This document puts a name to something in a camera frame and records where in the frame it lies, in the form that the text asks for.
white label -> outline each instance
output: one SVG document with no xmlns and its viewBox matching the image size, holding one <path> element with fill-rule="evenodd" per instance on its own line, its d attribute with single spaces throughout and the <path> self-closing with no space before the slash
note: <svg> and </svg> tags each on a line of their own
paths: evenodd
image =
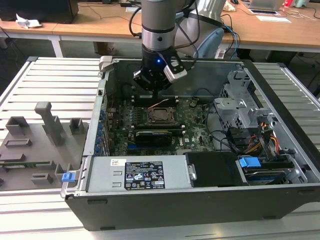
<svg viewBox="0 0 320 240">
<path fill-rule="evenodd" d="M 4 166 L 5 169 L 24 169 L 23 165 L 15 165 L 15 166 Z"/>
<path fill-rule="evenodd" d="M 110 166 L 125 166 L 127 159 L 111 159 Z"/>
<path fill-rule="evenodd" d="M 280 22 L 280 23 L 291 23 L 287 18 L 285 17 L 276 17 L 276 16 L 256 16 L 260 21 L 265 22 Z"/>
</svg>

metal bracket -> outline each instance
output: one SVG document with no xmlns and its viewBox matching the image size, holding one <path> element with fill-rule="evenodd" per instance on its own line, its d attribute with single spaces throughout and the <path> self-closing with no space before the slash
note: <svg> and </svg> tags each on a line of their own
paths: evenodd
<svg viewBox="0 0 320 240">
<path fill-rule="evenodd" d="M 250 119 L 250 124 L 257 124 L 257 117 L 259 116 L 268 116 L 273 114 L 269 108 L 260 108 L 260 109 L 250 109 L 248 112 L 248 117 Z"/>
<path fill-rule="evenodd" d="M 112 56 L 102 56 L 99 61 L 99 69 L 102 73 L 113 70 Z"/>
</svg>

white desk leg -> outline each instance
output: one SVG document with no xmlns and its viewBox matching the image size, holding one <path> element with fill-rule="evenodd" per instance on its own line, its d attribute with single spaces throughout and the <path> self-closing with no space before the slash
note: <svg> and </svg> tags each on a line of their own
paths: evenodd
<svg viewBox="0 0 320 240">
<path fill-rule="evenodd" d="M 0 48 L 1 49 L 7 49 L 8 48 L 5 37 L 0 37 Z"/>
<path fill-rule="evenodd" d="M 64 57 L 64 51 L 63 51 L 62 46 L 61 46 L 60 36 L 52 35 L 52 36 L 49 37 L 49 40 L 52 43 L 55 56 L 57 58 L 63 58 Z"/>
</svg>

barcode sticker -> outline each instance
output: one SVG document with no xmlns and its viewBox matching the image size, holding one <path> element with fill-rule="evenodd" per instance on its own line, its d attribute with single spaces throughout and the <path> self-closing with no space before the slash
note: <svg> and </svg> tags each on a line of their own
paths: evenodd
<svg viewBox="0 0 320 240">
<path fill-rule="evenodd" d="M 110 166 L 121 166 L 124 167 L 127 162 L 127 159 L 111 159 Z"/>
</svg>

aluminum extrusion table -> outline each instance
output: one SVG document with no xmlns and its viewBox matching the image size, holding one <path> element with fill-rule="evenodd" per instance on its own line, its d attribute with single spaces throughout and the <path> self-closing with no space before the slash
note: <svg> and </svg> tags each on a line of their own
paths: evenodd
<svg viewBox="0 0 320 240">
<path fill-rule="evenodd" d="M 52 113 L 62 122 L 83 118 L 89 123 L 100 79 L 98 64 L 99 59 L 90 58 L 27 61 L 0 97 L 0 140 L 8 132 L 5 125 L 11 116 L 25 116 L 29 123 L 42 122 L 33 111 L 38 101 L 52 102 Z M 320 149 L 317 99 L 287 68 L 275 63 L 255 65 Z M 264 104 L 260 93 L 256 94 Z M 320 236 L 320 203 L 308 203 L 279 220 L 89 232 L 60 197 L 60 189 L 0 191 L 0 222 L 2 240 L 21 239 L 20 234 L 32 240 L 316 240 Z"/>
</svg>

